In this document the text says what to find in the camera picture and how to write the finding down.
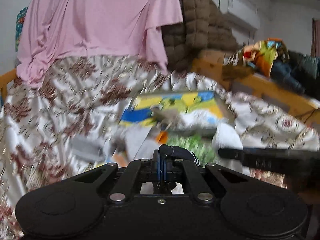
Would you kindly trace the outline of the navy striped sock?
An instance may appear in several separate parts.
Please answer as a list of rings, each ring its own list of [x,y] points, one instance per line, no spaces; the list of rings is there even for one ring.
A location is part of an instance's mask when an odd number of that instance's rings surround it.
[[[164,158],[170,159],[182,159],[193,162],[197,167],[201,166],[197,156],[186,148],[180,146],[161,145],[159,147],[159,153]]]

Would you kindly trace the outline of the grey sock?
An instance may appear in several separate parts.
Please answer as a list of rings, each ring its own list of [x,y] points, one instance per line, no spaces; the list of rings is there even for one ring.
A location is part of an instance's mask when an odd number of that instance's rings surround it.
[[[128,161],[139,159],[151,159],[154,146],[157,144],[153,139],[148,139],[151,128],[131,126],[125,130],[124,142]]]

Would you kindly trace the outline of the white fluffy sock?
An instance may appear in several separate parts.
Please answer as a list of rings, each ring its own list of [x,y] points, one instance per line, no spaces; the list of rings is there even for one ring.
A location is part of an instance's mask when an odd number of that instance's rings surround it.
[[[216,153],[216,163],[234,171],[242,172],[242,164],[238,160],[225,159],[218,156],[218,150],[231,148],[242,150],[243,145],[236,130],[227,123],[220,122],[217,124],[216,133],[213,136],[212,147]]]

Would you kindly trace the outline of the white and blue cloth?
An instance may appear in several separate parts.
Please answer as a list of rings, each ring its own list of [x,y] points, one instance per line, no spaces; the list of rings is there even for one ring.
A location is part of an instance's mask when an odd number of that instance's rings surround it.
[[[178,128],[181,129],[209,129],[216,128],[218,118],[208,110],[195,110],[190,113],[179,115]]]

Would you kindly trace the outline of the grey tray with cartoon picture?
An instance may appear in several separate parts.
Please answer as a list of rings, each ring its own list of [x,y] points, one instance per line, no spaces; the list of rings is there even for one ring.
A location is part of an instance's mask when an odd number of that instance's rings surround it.
[[[212,137],[220,123],[235,126],[234,111],[211,90],[139,94],[119,123],[158,127],[163,131]]]

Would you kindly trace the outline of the colourful cloth pile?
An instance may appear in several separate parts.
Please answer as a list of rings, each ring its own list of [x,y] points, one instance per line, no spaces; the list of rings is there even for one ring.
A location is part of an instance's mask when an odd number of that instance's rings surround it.
[[[253,45],[246,45],[232,56],[222,67],[225,81],[243,79],[259,72],[265,77],[271,76],[276,60],[287,63],[289,51],[285,43],[278,38],[268,38]]]

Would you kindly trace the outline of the floral satin sofa cover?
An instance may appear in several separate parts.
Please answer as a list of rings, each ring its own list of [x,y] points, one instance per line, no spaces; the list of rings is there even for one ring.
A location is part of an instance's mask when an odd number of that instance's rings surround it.
[[[98,165],[72,145],[79,137],[103,151],[105,162],[126,158],[120,116],[136,92],[211,90],[236,115],[242,145],[319,150],[319,135],[277,106],[244,93],[228,93],[196,73],[163,75],[130,57],[68,57],[56,61],[39,88],[15,79],[1,108],[1,239],[23,233],[14,214],[27,192]]]

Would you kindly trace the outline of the brown quilted jacket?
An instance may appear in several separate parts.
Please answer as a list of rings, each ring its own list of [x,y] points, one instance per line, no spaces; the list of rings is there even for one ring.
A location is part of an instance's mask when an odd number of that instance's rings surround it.
[[[202,50],[240,49],[222,12],[213,0],[180,0],[183,22],[162,27],[170,72],[188,72]]]

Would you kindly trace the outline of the white air conditioner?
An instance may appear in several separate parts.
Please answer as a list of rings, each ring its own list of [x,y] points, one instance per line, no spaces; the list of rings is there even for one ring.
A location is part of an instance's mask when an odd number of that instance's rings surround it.
[[[260,28],[260,18],[250,7],[239,0],[219,0],[219,10],[233,24],[247,30]]]

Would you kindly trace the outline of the pink cloth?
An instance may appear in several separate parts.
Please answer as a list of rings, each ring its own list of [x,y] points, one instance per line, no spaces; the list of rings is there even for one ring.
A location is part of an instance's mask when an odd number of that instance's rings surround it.
[[[16,73],[37,88],[55,60],[95,55],[137,56],[166,73],[161,28],[182,20],[179,0],[32,0]]]

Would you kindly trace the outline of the beige drawstring pouch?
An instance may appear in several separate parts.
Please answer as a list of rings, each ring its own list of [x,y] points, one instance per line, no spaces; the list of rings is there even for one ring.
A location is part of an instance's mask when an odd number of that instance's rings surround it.
[[[177,109],[160,109],[157,106],[150,108],[151,116],[157,121],[157,127],[168,130],[183,124],[180,113]]]

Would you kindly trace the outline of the colourful wall poster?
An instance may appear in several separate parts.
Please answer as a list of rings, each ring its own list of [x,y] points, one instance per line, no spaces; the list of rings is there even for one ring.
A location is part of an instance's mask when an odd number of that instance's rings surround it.
[[[22,33],[22,28],[24,24],[24,20],[27,14],[28,7],[23,8],[16,17],[16,28],[15,28],[15,51],[18,51],[18,46],[20,42],[20,36]]]

